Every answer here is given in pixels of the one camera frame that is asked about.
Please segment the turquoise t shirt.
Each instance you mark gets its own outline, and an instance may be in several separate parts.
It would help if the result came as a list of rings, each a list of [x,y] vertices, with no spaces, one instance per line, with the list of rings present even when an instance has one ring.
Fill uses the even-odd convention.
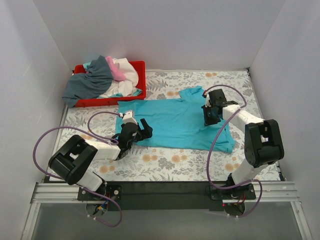
[[[118,111],[132,110],[136,120],[145,119],[153,128],[152,137],[139,141],[139,146],[208,151],[224,121],[205,126],[203,92],[196,86],[181,90],[179,98],[120,101]],[[235,143],[226,126],[213,149],[231,153]]]

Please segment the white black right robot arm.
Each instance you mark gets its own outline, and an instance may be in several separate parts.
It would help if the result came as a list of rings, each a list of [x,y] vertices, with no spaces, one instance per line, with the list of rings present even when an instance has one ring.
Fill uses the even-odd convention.
[[[218,190],[228,191],[251,184],[268,165],[284,158],[285,151],[279,124],[276,120],[256,117],[233,101],[202,106],[205,125],[224,124],[211,144],[206,163],[209,184]],[[230,175],[225,186],[213,183],[210,177],[210,160],[214,146],[225,127],[231,123],[244,133],[244,156],[240,166]]]

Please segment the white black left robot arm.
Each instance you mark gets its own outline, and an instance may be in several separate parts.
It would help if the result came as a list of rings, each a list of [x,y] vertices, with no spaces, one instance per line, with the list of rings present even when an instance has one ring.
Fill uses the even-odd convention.
[[[153,136],[153,128],[142,118],[138,123],[126,122],[121,132],[114,135],[117,145],[85,140],[73,135],[49,160],[48,167],[69,185],[79,185],[98,194],[107,192],[106,182],[89,166],[94,160],[118,161],[124,158],[132,145]]]

